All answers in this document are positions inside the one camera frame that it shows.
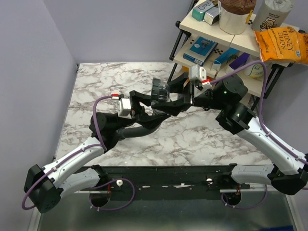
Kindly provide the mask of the clear plastic pipe fitting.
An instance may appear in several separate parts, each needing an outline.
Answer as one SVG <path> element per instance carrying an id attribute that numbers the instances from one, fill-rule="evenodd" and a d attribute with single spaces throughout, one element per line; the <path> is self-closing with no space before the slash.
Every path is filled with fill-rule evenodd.
<path id="1" fill-rule="evenodd" d="M 154 109 L 153 106 L 158 103 L 166 103 L 170 101 L 170 87 L 167 83 L 158 78 L 152 80 L 151 87 L 151 108 L 154 115 L 164 115 L 163 111 Z"/>

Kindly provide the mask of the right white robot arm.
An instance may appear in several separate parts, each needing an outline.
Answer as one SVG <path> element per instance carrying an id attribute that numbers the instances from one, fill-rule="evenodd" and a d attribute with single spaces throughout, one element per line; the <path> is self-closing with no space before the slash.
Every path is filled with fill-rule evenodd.
<path id="1" fill-rule="evenodd" d="M 228 189 L 242 183 L 271 185 L 286 195 L 294 195 L 308 182 L 308 156 L 288 145 L 271 132 L 261 114 L 255 114 L 240 101 L 248 92 L 238 76 L 219 80 L 203 80 L 194 93 L 194 83 L 187 76 L 163 84 L 154 78 L 151 87 L 152 108 L 177 116 L 191 106 L 216 109 L 219 125 L 233 135 L 243 138 L 271 160 L 270 165 L 235 165 L 223 174 L 222 185 Z"/>

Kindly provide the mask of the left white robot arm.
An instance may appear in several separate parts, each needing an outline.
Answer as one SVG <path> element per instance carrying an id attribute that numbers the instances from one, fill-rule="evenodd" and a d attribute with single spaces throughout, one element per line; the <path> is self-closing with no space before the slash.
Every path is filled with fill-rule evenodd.
<path id="1" fill-rule="evenodd" d="M 90 130 L 92 134 L 76 149 L 57 161 L 43 167 L 32 166 L 27 173 L 22 209 L 28 210 L 26 200 L 40 213 L 53 209 L 60 200 L 79 190 L 102 190 L 107 183 L 104 175 L 95 169 L 77 171 L 86 163 L 111 150 L 120 141 L 138 138 L 155 132 L 169 114 L 153 110 L 147 114 L 143 105 L 154 106 L 170 102 L 168 90 L 153 90 L 151 95 L 131 91 L 129 97 L 111 94 L 98 98 L 92 109 Z"/>

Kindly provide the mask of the blue product box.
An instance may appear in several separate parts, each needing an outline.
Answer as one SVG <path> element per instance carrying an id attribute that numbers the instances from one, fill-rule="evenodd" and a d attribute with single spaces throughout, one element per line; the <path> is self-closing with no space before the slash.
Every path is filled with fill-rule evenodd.
<path id="1" fill-rule="evenodd" d="M 189 49 L 184 52 L 183 58 L 203 66 L 217 45 L 217 42 L 208 40 L 204 37 L 197 37 L 189 43 Z"/>

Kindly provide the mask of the blue white carton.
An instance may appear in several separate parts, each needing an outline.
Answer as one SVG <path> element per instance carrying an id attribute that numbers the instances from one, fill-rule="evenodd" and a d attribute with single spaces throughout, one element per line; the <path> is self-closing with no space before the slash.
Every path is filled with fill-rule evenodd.
<path id="1" fill-rule="evenodd" d="M 234 48 L 228 48 L 222 55 L 217 57 L 211 67 L 212 71 L 219 72 L 221 66 L 227 62 L 232 56 L 236 55 L 239 51 Z"/>

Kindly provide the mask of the purple white carton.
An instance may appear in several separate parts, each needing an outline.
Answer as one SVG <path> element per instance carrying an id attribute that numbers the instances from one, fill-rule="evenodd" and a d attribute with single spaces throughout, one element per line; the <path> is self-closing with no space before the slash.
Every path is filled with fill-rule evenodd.
<path id="1" fill-rule="evenodd" d="M 231 63 L 229 63 L 229 65 L 226 68 L 226 73 L 231 73 L 234 70 L 238 69 L 239 67 L 243 66 L 248 58 L 249 58 L 250 54 L 248 53 L 242 53 L 240 56 L 238 56 L 235 60 L 233 60 Z"/>

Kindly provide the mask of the white round container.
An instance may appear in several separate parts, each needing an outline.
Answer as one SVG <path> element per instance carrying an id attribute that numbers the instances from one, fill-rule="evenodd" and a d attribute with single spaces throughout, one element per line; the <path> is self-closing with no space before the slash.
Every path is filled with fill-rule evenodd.
<path id="1" fill-rule="evenodd" d="M 250 55 L 247 59 L 246 63 L 250 63 L 253 61 L 260 61 L 259 57 L 256 56 L 252 56 Z M 264 71 L 263 71 L 263 67 L 261 64 L 254 64 L 252 66 L 249 66 L 248 68 L 246 68 L 243 73 L 247 76 L 250 77 L 252 79 L 262 79 L 264 76 Z"/>

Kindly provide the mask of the teal green box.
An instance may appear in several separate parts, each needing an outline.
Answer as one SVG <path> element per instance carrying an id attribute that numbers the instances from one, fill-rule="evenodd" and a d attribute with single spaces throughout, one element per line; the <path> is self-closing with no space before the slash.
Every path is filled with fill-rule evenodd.
<path id="1" fill-rule="evenodd" d="M 205 13 L 213 7 L 213 2 L 205 0 L 192 9 L 192 17 L 197 21 L 203 21 Z"/>

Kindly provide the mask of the silver small box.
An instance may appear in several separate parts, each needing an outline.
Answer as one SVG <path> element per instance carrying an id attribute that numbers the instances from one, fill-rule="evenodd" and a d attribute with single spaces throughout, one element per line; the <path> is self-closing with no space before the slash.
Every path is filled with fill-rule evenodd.
<path id="1" fill-rule="evenodd" d="M 217 7 L 213 7 L 206 11 L 204 15 L 204 21 L 209 25 L 213 25 L 219 20 L 219 9 Z"/>

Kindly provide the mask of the white tub brown lid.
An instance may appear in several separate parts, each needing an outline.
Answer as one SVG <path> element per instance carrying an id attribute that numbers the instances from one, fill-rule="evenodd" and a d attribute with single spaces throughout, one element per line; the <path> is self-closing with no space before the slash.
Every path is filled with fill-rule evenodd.
<path id="1" fill-rule="evenodd" d="M 219 0 L 220 29 L 231 35 L 243 33 L 255 5 L 256 0 Z"/>

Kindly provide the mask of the orange honey dijon chip bag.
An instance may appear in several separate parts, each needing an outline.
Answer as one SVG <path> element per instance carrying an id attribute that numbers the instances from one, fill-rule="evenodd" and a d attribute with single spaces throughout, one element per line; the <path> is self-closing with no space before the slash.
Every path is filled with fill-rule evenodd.
<path id="1" fill-rule="evenodd" d="M 308 34 L 291 26 L 255 31 L 262 61 L 308 63 Z"/>

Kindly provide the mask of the grey cylindrical canister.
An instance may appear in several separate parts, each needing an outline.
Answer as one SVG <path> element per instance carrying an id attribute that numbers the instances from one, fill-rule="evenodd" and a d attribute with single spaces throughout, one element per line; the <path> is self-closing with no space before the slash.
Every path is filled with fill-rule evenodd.
<path id="1" fill-rule="evenodd" d="M 254 31 L 280 27 L 292 8 L 294 0 L 264 0 L 253 20 Z"/>

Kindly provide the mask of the aluminium frame rail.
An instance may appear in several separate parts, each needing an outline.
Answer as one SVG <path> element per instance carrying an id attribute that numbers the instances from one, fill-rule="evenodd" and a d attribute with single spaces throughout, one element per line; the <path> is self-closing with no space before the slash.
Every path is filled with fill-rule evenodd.
<path id="1" fill-rule="evenodd" d="M 115 183 L 116 186 L 111 186 L 111 189 L 124 189 L 124 182 L 129 183 L 128 179 L 112 179 L 112 180 L 107 180 L 106 183 L 103 183 L 102 185 L 97 186 L 97 184 L 99 183 L 99 176 L 98 173 L 96 173 L 93 169 L 88 169 L 84 172 L 81 173 L 77 173 L 77 174 L 73 174 L 70 177 L 68 177 L 66 180 L 64 180 L 63 182 L 61 182 L 61 184 L 56 185 L 55 183 L 59 183 L 60 181 L 55 181 L 54 185 L 56 186 L 56 188 L 61 188 L 63 189 L 63 193 L 61 197 L 65 197 L 69 194 L 75 193 L 77 191 L 81 191 L 81 190 L 86 190 L 89 189 L 90 191 L 94 190 L 94 189 L 100 189 L 102 187 L 111 185 L 112 183 Z M 168 185 L 158 185 L 158 189 L 166 189 L 166 188 L 179 188 L 179 189 L 188 189 L 188 188 L 192 188 L 193 186 L 197 186 L 197 184 L 187 184 L 187 183 L 180 183 L 180 184 L 168 184 Z M 154 189 L 154 186 L 150 186 L 149 184 L 145 184 L 142 186 L 138 186 L 137 190 L 139 190 L 138 188 L 146 188 L 146 189 Z M 222 189 L 216 189 L 213 187 L 209 187 L 209 189 L 213 189 L 213 190 L 218 190 L 218 192 L 221 193 L 236 193 L 237 189 L 227 189 L 227 188 L 222 188 Z M 253 187 L 251 187 L 250 189 L 244 189 L 244 192 L 248 192 L 248 191 L 256 191 L 256 192 L 268 192 L 268 188 L 266 186 L 262 186 L 262 185 L 253 185 Z"/>

